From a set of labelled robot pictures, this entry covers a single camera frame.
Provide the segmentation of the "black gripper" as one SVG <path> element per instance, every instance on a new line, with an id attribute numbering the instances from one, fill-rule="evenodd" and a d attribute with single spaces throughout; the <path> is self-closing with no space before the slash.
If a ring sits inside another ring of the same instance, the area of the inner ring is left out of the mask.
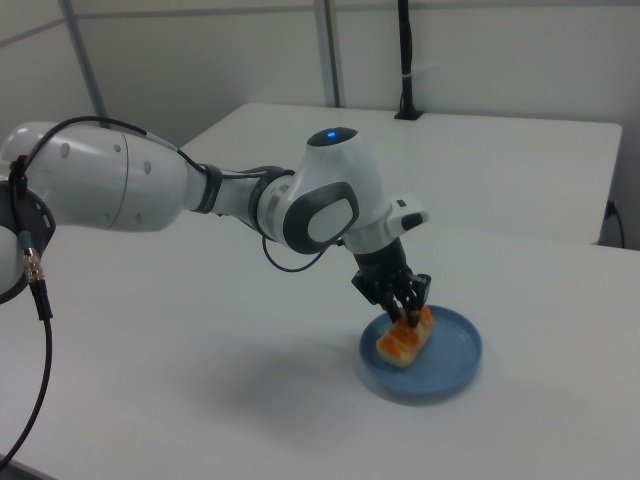
<path id="1" fill-rule="evenodd" d="M 379 305 L 393 323 L 401 318 L 397 299 L 406 314 L 408 325 L 415 328 L 426 304 L 432 278 L 427 274 L 411 272 L 401 240 L 396 238 L 384 248 L 371 253 L 355 254 L 354 259 L 358 266 L 351 280 L 354 287 L 372 305 Z"/>

